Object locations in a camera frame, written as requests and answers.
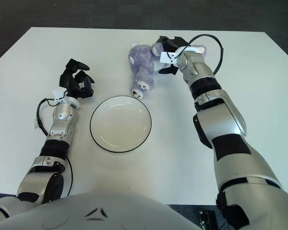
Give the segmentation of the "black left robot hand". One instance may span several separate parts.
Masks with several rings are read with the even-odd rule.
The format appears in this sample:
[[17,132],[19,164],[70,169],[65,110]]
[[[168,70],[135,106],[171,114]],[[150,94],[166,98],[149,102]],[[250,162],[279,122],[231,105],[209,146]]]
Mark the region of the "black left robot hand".
[[60,76],[59,86],[67,90],[67,96],[78,98],[92,97],[94,80],[85,73],[90,68],[79,61],[70,59]]

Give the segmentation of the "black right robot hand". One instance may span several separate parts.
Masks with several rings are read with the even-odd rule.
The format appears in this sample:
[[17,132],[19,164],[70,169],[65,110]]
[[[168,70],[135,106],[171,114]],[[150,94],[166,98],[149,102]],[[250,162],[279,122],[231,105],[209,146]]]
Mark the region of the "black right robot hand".
[[[178,48],[182,46],[187,46],[187,42],[182,37],[175,36],[174,39],[169,39],[166,36],[160,36],[156,41],[163,45],[164,51],[175,52]],[[175,75],[178,71],[178,67],[175,67],[173,64],[169,66],[165,65],[162,69],[158,71],[159,74],[173,74]]]

